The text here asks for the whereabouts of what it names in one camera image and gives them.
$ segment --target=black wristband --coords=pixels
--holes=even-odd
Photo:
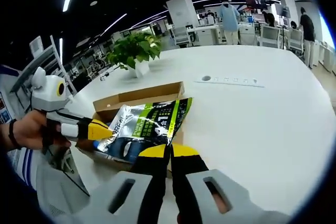
[[[16,122],[16,119],[13,119],[10,123],[9,123],[9,139],[11,140],[13,146],[18,149],[21,150],[21,146],[17,143],[14,133],[13,133],[13,127],[14,127],[14,123]]]

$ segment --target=socket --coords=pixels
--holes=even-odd
[[[265,86],[260,83],[256,78],[239,78],[239,77],[218,77],[218,76],[203,76],[195,80],[195,82],[200,83],[216,83],[216,84],[228,84],[228,85],[239,85],[239,86],[251,86],[264,88]]]

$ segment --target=open cardboard box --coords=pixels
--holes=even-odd
[[[124,104],[126,105],[140,105],[151,102],[165,102],[174,101],[182,98],[184,93],[183,82],[176,82],[155,86],[151,88],[134,90],[126,93],[120,93],[111,97],[93,102],[95,107],[95,114],[93,119],[100,120],[103,123],[110,123],[118,110]],[[183,132],[179,129],[176,133],[173,142],[183,144]],[[108,154],[100,153],[94,150],[92,141],[80,141],[76,145],[78,149],[92,158],[93,160],[110,165],[118,170],[129,170],[131,164],[117,161]],[[168,177],[171,177],[171,164],[168,164]]]

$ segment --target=white desk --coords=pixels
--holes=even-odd
[[[217,168],[250,192],[267,210],[293,214],[309,197],[329,162],[336,117],[327,92],[290,51],[255,46],[204,46],[161,53],[143,79],[117,69],[93,80],[67,105],[92,116],[92,102],[120,92],[184,81],[194,97],[183,125],[184,144],[197,149],[208,168]],[[265,88],[196,83],[204,75],[257,78]],[[88,192],[115,171],[71,147]],[[159,223],[176,223],[171,181]]]
[[[252,23],[242,23],[238,24],[238,27],[247,27],[247,26],[252,26]],[[201,30],[209,30],[209,29],[219,29],[222,28],[222,23],[211,25],[211,26],[198,26],[195,28],[188,28],[187,31],[189,33],[192,33],[194,31],[201,31]]]

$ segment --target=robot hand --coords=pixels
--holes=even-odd
[[[46,76],[43,68],[38,67],[32,78],[32,109],[46,113],[47,126],[61,125],[61,134],[70,140],[100,140],[111,137],[113,131],[104,123],[69,112],[64,109],[67,104],[66,83],[59,76]]]

